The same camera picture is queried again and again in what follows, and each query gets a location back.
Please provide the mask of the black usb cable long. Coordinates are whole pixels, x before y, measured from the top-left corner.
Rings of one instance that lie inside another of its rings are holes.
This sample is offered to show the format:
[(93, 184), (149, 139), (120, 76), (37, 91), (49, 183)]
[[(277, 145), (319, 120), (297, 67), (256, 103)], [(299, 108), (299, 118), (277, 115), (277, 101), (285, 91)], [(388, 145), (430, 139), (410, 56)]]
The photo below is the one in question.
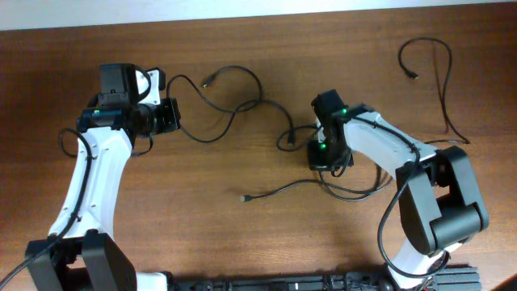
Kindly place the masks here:
[(448, 84), (449, 84), (449, 80), (451, 77), (452, 64), (453, 64), (453, 54), (452, 54), (452, 49), (449, 46), (449, 44), (447, 44), (443, 40), (433, 38), (433, 37), (428, 37), (428, 36), (411, 38), (411, 39), (405, 41), (397, 51), (397, 62), (399, 64), (399, 67), (401, 68), (401, 70), (403, 71), (403, 73), (405, 74), (405, 76), (407, 78), (411, 78), (414, 80), (419, 78), (419, 75), (416, 72), (414, 72), (413, 70), (410, 70), (404, 64), (402, 55), (407, 46), (409, 46), (410, 44), (421, 42), (421, 41), (427, 41), (430, 43), (440, 44), (447, 51), (448, 66), (447, 66), (447, 71), (445, 74), (444, 81), (441, 83), (441, 85), (440, 84), (438, 85), (438, 96), (439, 96), (439, 103), (440, 103), (440, 107), (441, 107), (443, 121), (445, 123), (445, 132), (447, 133), (449, 130), (452, 130), (454, 132), (454, 134), (457, 136), (457, 139), (436, 139), (436, 140), (425, 141), (425, 144), (432, 145), (432, 144), (438, 144), (438, 143), (457, 143), (457, 144), (468, 145), (471, 143), (471, 141), (466, 136), (461, 134), (460, 131), (456, 128), (456, 126), (452, 123), (452, 121), (448, 115), (448, 110), (447, 110), (446, 97), (447, 97)]

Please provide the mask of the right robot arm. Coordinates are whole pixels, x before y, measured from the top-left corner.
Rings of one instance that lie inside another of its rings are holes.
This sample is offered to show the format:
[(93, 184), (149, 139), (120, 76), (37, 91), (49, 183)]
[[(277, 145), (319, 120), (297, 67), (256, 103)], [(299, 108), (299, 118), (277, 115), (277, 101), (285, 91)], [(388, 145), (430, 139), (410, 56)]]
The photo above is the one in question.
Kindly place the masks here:
[(489, 214), (468, 155), (458, 146), (438, 149), (420, 142), (386, 122), (365, 104), (350, 107), (335, 90), (311, 103), (317, 139), (308, 145), (309, 167), (338, 177), (361, 153), (386, 171), (397, 192), (377, 231), (398, 207), (406, 235), (394, 259), (378, 273), (347, 274), (348, 285), (362, 290), (416, 290), (447, 274), (451, 253), (485, 230)]

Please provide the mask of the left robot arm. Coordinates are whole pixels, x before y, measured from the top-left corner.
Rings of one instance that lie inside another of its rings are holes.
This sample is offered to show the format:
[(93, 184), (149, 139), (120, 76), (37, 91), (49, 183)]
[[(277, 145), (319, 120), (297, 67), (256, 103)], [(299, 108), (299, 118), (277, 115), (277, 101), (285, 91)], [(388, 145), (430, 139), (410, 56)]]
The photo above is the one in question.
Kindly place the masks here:
[(137, 272), (116, 245), (114, 213), (127, 161), (138, 137), (179, 129), (175, 99), (161, 98), (159, 68), (101, 65), (101, 91), (71, 133), (78, 151), (65, 202), (48, 237), (27, 245), (27, 269), (38, 290), (171, 290), (170, 272)]

